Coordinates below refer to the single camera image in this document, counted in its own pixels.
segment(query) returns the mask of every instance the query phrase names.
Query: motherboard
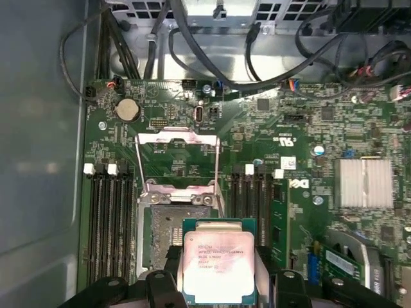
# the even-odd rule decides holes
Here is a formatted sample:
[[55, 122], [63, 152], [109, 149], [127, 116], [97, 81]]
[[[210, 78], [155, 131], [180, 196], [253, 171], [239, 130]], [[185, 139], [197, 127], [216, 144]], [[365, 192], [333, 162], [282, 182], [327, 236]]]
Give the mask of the motherboard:
[[[284, 85], [125, 81], [87, 107], [79, 290], [162, 269], [184, 218], [255, 218], [280, 267], [312, 284], [352, 277], [411, 307], [410, 122], [411, 102], [383, 87], [327, 101]], [[140, 197], [150, 187], [163, 194]]]

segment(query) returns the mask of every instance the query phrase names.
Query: integrated circuit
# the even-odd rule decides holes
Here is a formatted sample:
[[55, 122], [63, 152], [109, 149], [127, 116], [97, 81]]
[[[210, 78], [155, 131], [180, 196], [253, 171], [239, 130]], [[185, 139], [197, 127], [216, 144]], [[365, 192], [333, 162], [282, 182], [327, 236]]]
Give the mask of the integrated circuit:
[[381, 240], [385, 242], [394, 241], [394, 227], [392, 226], [381, 226]]
[[270, 100], [268, 98], [258, 98], [257, 99], [257, 111], [269, 111], [270, 110]]
[[334, 120], [334, 107], [325, 106], [321, 108], [321, 119], [323, 121], [333, 121]]

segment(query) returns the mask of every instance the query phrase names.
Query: heatsink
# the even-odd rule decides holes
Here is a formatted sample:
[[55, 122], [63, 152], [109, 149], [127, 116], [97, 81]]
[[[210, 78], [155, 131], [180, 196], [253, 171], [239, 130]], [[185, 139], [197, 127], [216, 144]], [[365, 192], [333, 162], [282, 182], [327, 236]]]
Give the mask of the heatsink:
[[340, 159], [335, 166], [336, 204], [342, 208], [392, 209], [391, 161]]

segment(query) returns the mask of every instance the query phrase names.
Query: cable clip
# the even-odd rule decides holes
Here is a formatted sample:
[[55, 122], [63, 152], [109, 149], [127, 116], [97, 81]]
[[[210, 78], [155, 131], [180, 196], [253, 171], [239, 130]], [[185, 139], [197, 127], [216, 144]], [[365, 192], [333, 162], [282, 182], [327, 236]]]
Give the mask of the cable clip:
[[156, 34], [149, 33], [146, 35], [146, 39], [149, 42], [155, 42], [155, 44], [157, 45], [157, 35]]

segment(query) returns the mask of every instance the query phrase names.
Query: screw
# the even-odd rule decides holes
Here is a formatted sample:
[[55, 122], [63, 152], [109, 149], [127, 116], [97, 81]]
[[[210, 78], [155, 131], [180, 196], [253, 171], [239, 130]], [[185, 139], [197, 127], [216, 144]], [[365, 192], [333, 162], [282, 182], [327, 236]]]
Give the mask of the screw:
[[398, 293], [399, 294], [401, 294], [401, 295], [407, 295], [407, 293], [408, 293], [408, 291], [407, 291], [407, 289], [405, 289], [404, 287], [399, 287], [398, 288]]
[[210, 94], [211, 92], [211, 86], [210, 85], [204, 85], [203, 86], [203, 93], [204, 94]]
[[339, 278], [333, 278], [332, 282], [336, 285], [336, 286], [343, 286], [344, 285], [344, 281], [342, 281]]
[[99, 122], [98, 123], [98, 128], [99, 130], [106, 130], [107, 129], [107, 123], [106, 122]]
[[109, 285], [110, 287], [117, 286], [118, 284], [119, 284], [118, 280], [111, 280], [111, 281], [108, 283], [108, 285]]
[[264, 35], [267, 35], [269, 31], [270, 31], [270, 28], [268, 26], [263, 26], [262, 32]]
[[320, 196], [315, 196], [315, 197], [313, 198], [313, 203], [314, 203], [315, 205], [322, 205], [322, 204], [324, 203], [324, 199], [323, 199], [322, 197], [320, 197]]
[[213, 202], [213, 199], [211, 197], [204, 197], [203, 202], [205, 205], [210, 205]]
[[160, 201], [160, 196], [158, 194], [152, 194], [150, 200], [152, 201], [152, 203], [157, 203], [158, 201]]
[[286, 271], [284, 273], [284, 276], [287, 277], [287, 278], [294, 278], [295, 274], [292, 271]]

